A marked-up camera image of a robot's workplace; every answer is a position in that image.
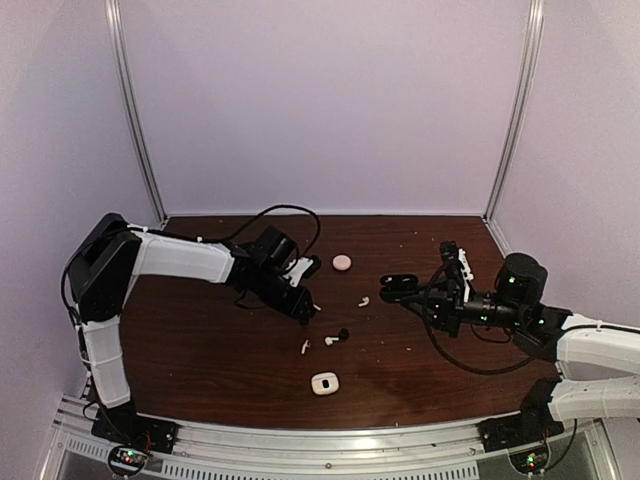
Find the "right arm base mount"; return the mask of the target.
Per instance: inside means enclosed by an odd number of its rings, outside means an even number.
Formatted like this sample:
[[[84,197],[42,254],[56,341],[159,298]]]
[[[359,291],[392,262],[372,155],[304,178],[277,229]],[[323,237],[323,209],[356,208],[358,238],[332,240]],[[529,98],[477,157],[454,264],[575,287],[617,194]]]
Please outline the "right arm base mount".
[[[518,473],[539,475],[553,465],[549,440],[565,431],[548,404],[557,379],[537,380],[515,414],[481,421],[478,433],[485,453],[510,451],[510,462]]]

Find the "white square charging case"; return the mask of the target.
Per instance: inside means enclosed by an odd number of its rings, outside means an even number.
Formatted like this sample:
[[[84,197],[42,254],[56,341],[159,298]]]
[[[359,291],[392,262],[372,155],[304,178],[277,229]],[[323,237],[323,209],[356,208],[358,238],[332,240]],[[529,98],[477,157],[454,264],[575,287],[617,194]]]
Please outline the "white square charging case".
[[[334,372],[321,372],[311,377],[310,386],[315,395],[329,396],[339,390],[340,382]]]

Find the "black earbud charging case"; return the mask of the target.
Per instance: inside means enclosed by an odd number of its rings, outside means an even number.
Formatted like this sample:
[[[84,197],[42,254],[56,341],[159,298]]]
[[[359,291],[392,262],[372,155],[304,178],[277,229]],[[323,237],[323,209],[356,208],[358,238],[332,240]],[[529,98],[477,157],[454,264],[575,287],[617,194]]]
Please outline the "black earbud charging case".
[[[386,303],[400,303],[417,293],[419,279],[414,274],[384,275],[380,278],[379,297]]]

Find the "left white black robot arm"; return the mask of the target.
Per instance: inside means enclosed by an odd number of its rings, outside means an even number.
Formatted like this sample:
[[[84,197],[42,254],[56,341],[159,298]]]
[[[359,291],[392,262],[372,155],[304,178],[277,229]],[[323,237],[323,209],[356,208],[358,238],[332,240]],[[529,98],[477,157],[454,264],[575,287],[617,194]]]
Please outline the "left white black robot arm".
[[[60,297],[98,401],[109,409],[106,429],[123,444],[144,433],[142,419],[125,407],[134,397],[124,321],[178,309],[193,287],[199,295],[250,295],[305,325],[318,311],[306,282],[321,266],[310,246],[299,246],[276,226],[245,240],[240,232],[188,235],[130,223],[117,213],[103,216],[63,267]]]

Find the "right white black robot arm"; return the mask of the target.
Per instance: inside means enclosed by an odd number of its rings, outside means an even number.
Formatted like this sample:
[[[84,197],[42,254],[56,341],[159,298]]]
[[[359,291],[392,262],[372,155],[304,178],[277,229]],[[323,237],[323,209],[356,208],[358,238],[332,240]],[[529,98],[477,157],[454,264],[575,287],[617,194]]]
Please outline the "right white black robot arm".
[[[507,255],[491,291],[477,291],[465,251],[453,242],[441,246],[441,264],[422,282],[413,274],[385,275],[380,298],[420,318],[436,351],[469,373],[503,375],[534,360],[556,365],[560,378],[541,381],[531,405],[513,419],[519,440],[535,440],[554,422],[639,415],[639,330],[588,318],[542,302],[547,270],[524,253]],[[458,336],[462,325],[497,328],[525,354],[507,366],[481,369],[446,352],[438,331]]]

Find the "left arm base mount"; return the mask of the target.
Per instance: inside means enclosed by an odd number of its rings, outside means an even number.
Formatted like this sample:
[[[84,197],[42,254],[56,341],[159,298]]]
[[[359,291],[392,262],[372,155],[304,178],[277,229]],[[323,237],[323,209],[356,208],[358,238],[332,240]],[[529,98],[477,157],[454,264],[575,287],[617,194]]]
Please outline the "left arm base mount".
[[[116,479],[140,474],[156,454],[172,454],[178,425],[169,420],[139,415],[133,400],[107,408],[99,399],[93,375],[88,372],[82,416],[91,422],[91,434],[114,443],[106,464]]]

